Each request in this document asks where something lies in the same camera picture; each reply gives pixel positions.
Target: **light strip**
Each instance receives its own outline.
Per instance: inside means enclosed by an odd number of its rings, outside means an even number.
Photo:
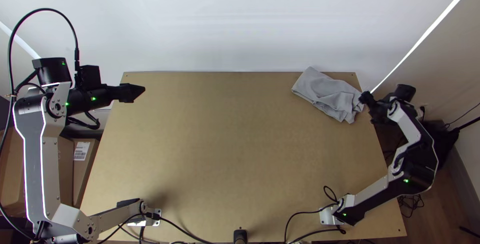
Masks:
[[[12,35],[12,31],[8,28],[4,23],[0,21],[0,29],[3,30],[9,37]],[[15,34],[15,38],[13,39],[20,47],[23,48],[34,60],[40,59],[39,54],[35,52],[21,37]]]
[[[387,74],[385,78],[376,86],[374,87],[370,93],[373,93],[387,78],[394,73],[394,71],[407,59],[410,54],[417,49],[417,47],[425,40],[428,35],[440,24],[440,22],[450,13],[450,11],[459,3],[460,0],[453,0],[450,5],[446,7],[446,9],[440,14],[440,16],[430,25],[430,27],[423,33],[420,39],[415,43],[415,45],[406,53],[406,55],[400,60],[400,62]]]

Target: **robotic arm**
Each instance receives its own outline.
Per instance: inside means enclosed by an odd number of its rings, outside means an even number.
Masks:
[[[409,103],[415,91],[412,86],[399,84],[394,93],[381,100],[375,100],[368,91],[362,93],[359,100],[369,107],[371,122],[398,125],[408,143],[397,148],[384,177],[355,195],[346,194],[338,205],[321,211],[322,224],[354,226],[366,212],[391,199],[430,189],[438,159],[432,137],[416,119],[417,112]]]
[[[145,91],[133,84],[101,84],[98,66],[82,66],[72,80],[64,58],[32,61],[45,93],[30,89],[13,106],[15,128],[23,138],[26,216],[34,232],[50,243],[94,242],[100,233],[129,222],[132,226],[158,226],[161,209],[142,199],[118,202],[115,208],[92,216],[62,203],[57,141],[69,116],[109,105],[113,100],[132,103]]]

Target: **wooden board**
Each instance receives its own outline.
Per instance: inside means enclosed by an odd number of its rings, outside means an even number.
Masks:
[[[327,74],[360,89],[354,73]],[[146,91],[134,103],[113,105],[81,209],[92,215],[140,197],[211,242],[231,242],[239,227],[251,242],[282,242],[291,214],[330,203],[324,185],[338,196],[354,194],[387,172],[367,110],[353,124],[339,123],[291,92],[299,76],[125,73],[123,83]],[[307,240],[406,235],[396,200],[344,227],[346,235]],[[318,214],[300,215],[290,223],[288,240],[325,228]],[[148,227],[145,236],[193,241],[165,222]],[[131,240],[124,232],[112,239]]]

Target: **fabric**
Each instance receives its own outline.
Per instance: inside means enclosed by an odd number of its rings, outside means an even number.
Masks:
[[[312,67],[300,75],[291,91],[339,122],[345,120],[352,124],[355,114],[364,108],[359,102],[361,93],[355,87]]]

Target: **wall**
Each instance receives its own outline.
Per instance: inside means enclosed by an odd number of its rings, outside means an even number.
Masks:
[[[396,84],[416,87],[413,103],[426,106],[426,119],[449,123],[480,102],[480,5],[461,0],[436,29],[374,93],[382,97]],[[480,116],[480,106],[458,120]],[[480,123],[460,132],[456,148],[480,197]]]
[[[126,71],[303,71],[314,66],[357,72],[361,87],[371,89],[451,1],[4,0],[0,21],[12,29],[33,9],[62,11],[75,26],[81,63],[99,65],[110,85]],[[73,38],[59,15],[36,14],[18,34],[41,57],[66,57],[73,66]],[[0,34],[0,60],[6,57],[5,39]],[[16,82],[32,69],[19,49],[13,51],[13,65]],[[5,71],[0,64],[2,96],[8,93]]]

